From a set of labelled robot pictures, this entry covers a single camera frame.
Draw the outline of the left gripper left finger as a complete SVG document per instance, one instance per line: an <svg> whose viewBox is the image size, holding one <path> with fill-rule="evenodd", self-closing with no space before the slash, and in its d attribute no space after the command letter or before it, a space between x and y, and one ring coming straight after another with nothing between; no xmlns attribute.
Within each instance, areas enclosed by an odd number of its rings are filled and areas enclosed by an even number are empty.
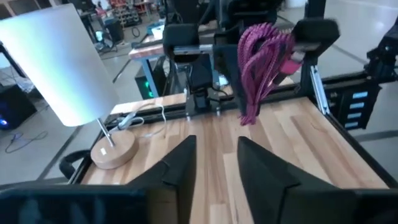
<svg viewBox="0 0 398 224"><path fill-rule="evenodd" d="M197 137L189 135L130 181L126 224L189 224L197 171Z"/></svg>

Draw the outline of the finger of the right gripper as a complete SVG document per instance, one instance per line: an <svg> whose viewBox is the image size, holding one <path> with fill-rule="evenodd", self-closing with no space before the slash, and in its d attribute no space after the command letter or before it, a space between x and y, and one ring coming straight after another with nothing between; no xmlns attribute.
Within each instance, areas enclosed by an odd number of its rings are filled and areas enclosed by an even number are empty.
<svg viewBox="0 0 398 224"><path fill-rule="evenodd" d="M232 87L235 102L241 114L246 116L247 97L241 81L237 45L214 45L213 59L215 63L215 70L227 78Z"/></svg>
<svg viewBox="0 0 398 224"><path fill-rule="evenodd" d="M290 59L291 56L292 43L281 42L277 48L275 60L271 63L270 90L281 84L286 77L295 73L295 63Z"/></svg>

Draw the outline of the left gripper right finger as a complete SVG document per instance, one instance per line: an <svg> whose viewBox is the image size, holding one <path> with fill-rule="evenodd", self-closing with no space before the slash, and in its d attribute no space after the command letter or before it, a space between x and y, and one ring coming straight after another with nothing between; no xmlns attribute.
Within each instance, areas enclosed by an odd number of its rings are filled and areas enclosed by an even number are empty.
<svg viewBox="0 0 398 224"><path fill-rule="evenodd" d="M355 224L353 190L339 189L244 136L237 153L255 224Z"/></svg>

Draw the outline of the black computer tower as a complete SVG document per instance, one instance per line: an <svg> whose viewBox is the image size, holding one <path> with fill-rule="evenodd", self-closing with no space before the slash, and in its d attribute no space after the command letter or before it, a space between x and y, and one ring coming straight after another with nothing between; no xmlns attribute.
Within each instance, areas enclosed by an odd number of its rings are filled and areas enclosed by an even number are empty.
<svg viewBox="0 0 398 224"><path fill-rule="evenodd" d="M160 92L160 89L157 84L157 76L156 76L155 72L152 72L152 78L153 78L158 96L160 96L161 92ZM146 75L145 75L142 67L139 69L139 71L136 74L134 79L136 81L137 87L139 89L139 92L140 92L143 100L157 97L157 96L154 96L154 93L150 88L149 82L147 81Z"/></svg>

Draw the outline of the black panel with pale labels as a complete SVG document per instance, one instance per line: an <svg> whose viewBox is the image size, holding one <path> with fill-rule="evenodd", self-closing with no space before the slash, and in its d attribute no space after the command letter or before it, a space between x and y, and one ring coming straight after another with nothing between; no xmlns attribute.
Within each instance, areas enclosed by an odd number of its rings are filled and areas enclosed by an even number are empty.
<svg viewBox="0 0 398 224"><path fill-rule="evenodd" d="M330 112L347 130L366 129L381 89L375 83L333 87L326 91Z"/></svg>

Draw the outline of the white shade table lamp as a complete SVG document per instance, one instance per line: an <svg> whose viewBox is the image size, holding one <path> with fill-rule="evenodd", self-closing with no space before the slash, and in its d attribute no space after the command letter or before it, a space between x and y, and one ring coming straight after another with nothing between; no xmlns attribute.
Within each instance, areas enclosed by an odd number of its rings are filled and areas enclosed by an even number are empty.
<svg viewBox="0 0 398 224"><path fill-rule="evenodd" d="M115 169L136 155L133 133L103 123L119 96L72 4L0 21L0 41L65 126L98 122L104 137L91 150L98 168Z"/></svg>

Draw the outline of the black equipment case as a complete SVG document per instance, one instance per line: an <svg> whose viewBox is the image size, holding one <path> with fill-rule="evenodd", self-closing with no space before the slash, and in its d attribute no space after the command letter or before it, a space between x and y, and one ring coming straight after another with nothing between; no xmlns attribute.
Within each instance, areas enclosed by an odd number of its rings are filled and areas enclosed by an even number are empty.
<svg viewBox="0 0 398 224"><path fill-rule="evenodd" d="M16 129L36 112L18 85L0 86L0 130Z"/></svg>

